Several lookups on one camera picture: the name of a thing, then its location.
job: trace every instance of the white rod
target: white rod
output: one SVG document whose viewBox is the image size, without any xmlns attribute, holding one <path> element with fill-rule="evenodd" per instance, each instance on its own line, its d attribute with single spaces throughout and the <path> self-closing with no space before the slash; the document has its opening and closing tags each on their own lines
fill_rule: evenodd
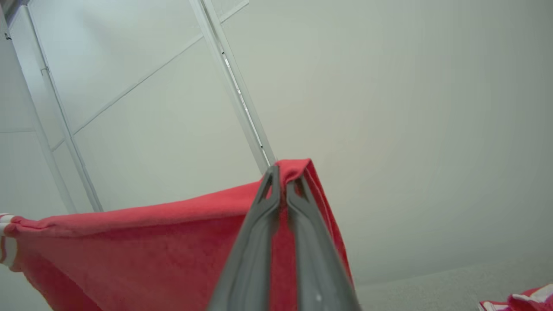
<svg viewBox="0 0 553 311">
<path fill-rule="evenodd" d="M 88 172 L 86 170 L 85 162 L 82 160 L 81 153 L 79 152 L 79 148 L 77 147 L 77 144 L 75 143 L 75 140 L 73 138 L 73 134 L 71 134 L 69 125 L 67 124 L 67 119 L 65 117 L 66 116 L 65 109 L 61 104 L 59 94 L 56 90 L 56 86 L 54 84 L 52 77 L 50 76 L 51 73 L 48 67 L 48 62 L 46 60 L 46 57 L 44 56 L 42 47 L 40 46 L 40 41 L 36 33 L 36 28 L 33 23 L 33 19 L 29 11 L 29 7 L 22 6 L 21 9 L 25 11 L 25 15 L 27 16 L 28 22 L 30 23 L 31 28 L 33 30 L 35 49 L 40 56 L 38 57 L 38 62 L 41 68 L 42 77 L 46 84 L 46 88 L 48 89 L 49 92 L 51 92 L 52 96 L 56 99 L 54 112 L 60 124 L 61 130 L 64 134 L 64 140 L 66 142 L 67 148 L 69 149 L 71 158 L 75 163 L 75 167 L 77 169 L 77 172 L 79 173 L 79 177 L 81 178 L 82 184 L 85 187 L 86 195 L 88 196 L 88 200 L 90 201 L 92 208 L 94 209 L 95 212 L 101 212 L 103 211 L 102 204 L 100 203 L 98 195 L 96 194 L 94 186 L 92 185 L 92 181 L 90 180 L 90 176 L 88 175 Z"/>
<path fill-rule="evenodd" d="M 231 72 L 227 67 L 222 51 L 219 48 L 219 41 L 217 40 L 217 37 L 215 35 L 213 28 L 211 27 L 209 17 L 207 16 L 204 10 L 204 6 L 202 5 L 201 0 L 190 0 L 190 4 L 192 6 L 192 9 L 194 10 L 194 14 L 196 16 L 198 24 L 200 25 L 200 29 L 204 34 L 204 38 L 206 39 L 207 45 L 211 50 L 211 55 L 213 56 L 213 59 L 217 67 L 219 67 L 221 73 L 225 78 L 226 83 L 224 84 L 228 94 L 232 99 L 232 104 L 233 104 L 232 106 L 234 108 L 234 112 L 236 113 L 236 116 L 238 117 L 238 121 L 242 126 L 242 131 L 246 136 L 246 140 L 248 141 L 248 144 L 252 151 L 255 162 L 257 163 L 259 170 L 263 174 L 269 167 L 269 163 L 265 158 L 265 154 L 263 153 L 262 146 L 260 146 L 257 140 L 257 136 L 255 135 L 255 130 L 249 121 L 247 111 L 243 107 L 242 99 L 240 98 L 240 95 L 236 90 L 236 87 L 234 85 L 234 80 L 232 79 Z"/>
<path fill-rule="evenodd" d="M 215 11 L 215 8 L 213 7 L 213 3 L 211 2 L 211 0 L 203 0 L 203 2 L 206 8 L 206 13 L 211 20 L 211 25 L 213 26 L 216 37 L 221 43 L 221 46 L 223 47 L 223 51 L 225 51 L 228 64 L 232 70 L 232 74 L 234 76 L 234 79 L 236 80 L 236 84 L 240 89 L 240 93 L 242 94 L 242 97 L 244 99 L 244 104 L 246 105 L 246 110 L 247 110 L 249 120 L 252 121 L 252 127 L 254 131 L 256 131 L 257 135 L 259 136 L 259 140 L 261 141 L 262 148 L 265 155 L 267 156 L 269 165 L 273 165 L 277 161 L 277 158 L 274 155 L 273 150 L 271 149 L 267 136 L 265 135 L 265 131 L 263 130 L 263 126 L 261 125 L 261 120 L 257 115 L 257 111 L 255 111 L 255 106 L 253 104 L 252 98 L 249 95 L 248 88 L 246 87 L 244 78 L 240 73 L 240 69 L 238 68 L 236 59 L 234 58 L 234 54 L 232 54 L 232 49 L 228 43 L 225 32 L 223 31 L 223 26 L 221 25 L 221 21 L 217 16 L 217 12 Z"/>
<path fill-rule="evenodd" d="M 4 19 L 4 15 L 2 13 L 1 8 L 0 8 L 0 13 L 2 15 L 0 16 L 0 22 L 2 22 L 2 20 Z M 17 62 L 18 66 L 20 66 L 17 60 L 17 54 L 15 52 L 15 47 L 13 46 L 13 43 L 9 42 L 9 46 L 11 46 L 9 51 L 9 53 L 12 54 L 11 59 Z M 29 91 L 29 88 L 27 87 L 27 82 L 25 81 L 25 77 L 23 76 L 23 70 L 20 69 L 18 72 L 11 72 L 10 74 L 13 75 L 11 79 L 18 79 L 21 84 L 24 84 L 24 87 L 22 87 L 21 89 L 22 91 L 25 92 L 25 96 L 26 96 L 26 100 L 24 100 L 25 108 L 27 109 L 29 116 L 31 118 L 31 121 L 33 123 L 34 132 L 36 133 L 36 137 L 40 144 L 40 149 L 42 150 L 42 154 L 44 156 L 44 159 L 46 160 L 46 164 L 48 165 L 48 168 L 50 168 L 50 172 L 52 173 L 52 177 L 54 178 L 54 182 L 60 193 L 61 201 L 64 203 L 65 208 L 67 208 L 67 211 L 70 214 L 76 214 L 77 209 L 73 204 L 71 195 L 69 194 L 69 191 L 67 189 L 67 186 L 64 182 L 63 177 L 61 176 L 58 165 L 56 164 L 56 160 L 54 159 L 54 155 L 52 154 L 52 151 L 50 151 L 48 138 L 46 136 L 46 133 L 44 132 L 44 128 L 42 127 L 42 123 L 40 122 L 38 113 L 36 112 L 36 107 L 33 104 L 31 93 Z"/>
</svg>

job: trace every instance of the gray carpet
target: gray carpet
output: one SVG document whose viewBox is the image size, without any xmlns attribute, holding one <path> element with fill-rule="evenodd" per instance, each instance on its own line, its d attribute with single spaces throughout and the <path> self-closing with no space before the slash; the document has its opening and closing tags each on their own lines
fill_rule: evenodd
<svg viewBox="0 0 553 311">
<path fill-rule="evenodd" d="M 357 287 L 365 311 L 474 311 L 480 300 L 553 283 L 553 256 L 536 255 Z"/>
</svg>

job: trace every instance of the towel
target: towel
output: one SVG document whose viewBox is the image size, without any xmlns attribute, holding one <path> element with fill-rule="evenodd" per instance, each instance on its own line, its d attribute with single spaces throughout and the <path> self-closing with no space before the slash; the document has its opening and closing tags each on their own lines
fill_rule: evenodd
<svg viewBox="0 0 553 311">
<path fill-rule="evenodd" d="M 512 294 L 507 302 L 481 301 L 480 311 L 553 311 L 553 284 Z"/>
<path fill-rule="evenodd" d="M 311 160 L 277 165 L 282 196 L 287 182 L 305 174 L 349 273 L 340 231 Z M 204 310 L 259 186 L 40 221 L 2 215 L 0 260 L 23 272 L 55 311 Z M 294 236 L 284 209 L 272 244 L 271 310 L 297 309 L 295 270 Z"/>
</svg>

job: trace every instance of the white stripe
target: white stripe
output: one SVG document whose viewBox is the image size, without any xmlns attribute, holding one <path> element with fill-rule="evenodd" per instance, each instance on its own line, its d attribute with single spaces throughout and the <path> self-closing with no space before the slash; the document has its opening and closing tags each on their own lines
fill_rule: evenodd
<svg viewBox="0 0 553 311">
<path fill-rule="evenodd" d="M 4 249 L 6 249 L 6 259 L 3 264 L 11 267 L 15 261 L 15 256 L 17 255 L 17 240 L 12 237 L 5 237 L 6 242 L 4 244 Z"/>
<path fill-rule="evenodd" d="M 12 218 L 11 214 L 0 214 L 0 235 L 4 235 L 4 229 L 12 223 Z"/>
<path fill-rule="evenodd" d="M 12 222 L 12 218 L 14 218 L 15 216 L 14 215 L 11 215 L 11 214 L 1 214 L 0 215 L 0 222 L 5 222 L 7 224 L 9 224 L 10 222 Z"/>
<path fill-rule="evenodd" d="M 530 297 L 520 294 L 513 294 L 513 298 L 524 301 L 533 301 L 538 303 L 545 302 L 549 296 L 553 294 L 553 284 L 543 286 L 542 288 L 535 291 Z"/>
<path fill-rule="evenodd" d="M 478 309 L 483 309 L 485 311 L 500 311 L 508 307 L 509 305 L 507 304 L 493 304 L 489 301 L 485 301 L 482 305 L 478 305 Z"/>
</svg>

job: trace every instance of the white wall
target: white wall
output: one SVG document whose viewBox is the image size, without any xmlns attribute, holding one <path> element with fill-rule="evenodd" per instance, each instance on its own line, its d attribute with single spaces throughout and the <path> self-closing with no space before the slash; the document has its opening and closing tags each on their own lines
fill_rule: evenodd
<svg viewBox="0 0 553 311">
<path fill-rule="evenodd" d="M 252 2 L 227 38 L 279 158 L 311 157 L 357 284 L 553 229 L 553 2 Z"/>
<path fill-rule="evenodd" d="M 0 14 L 0 212 L 29 219 L 67 214 L 27 107 L 31 96 Z M 49 310 L 23 274 L 0 267 L 2 310 Z"/>
<path fill-rule="evenodd" d="M 215 7 L 224 18 L 245 4 Z M 260 178 L 188 1 L 33 1 L 29 9 L 104 210 Z M 15 41 L 32 54 L 29 21 L 16 22 Z M 90 211 L 65 142 L 54 156 L 77 210 Z"/>
<path fill-rule="evenodd" d="M 211 61 L 201 39 L 75 136 L 105 210 L 260 178 Z"/>
</svg>

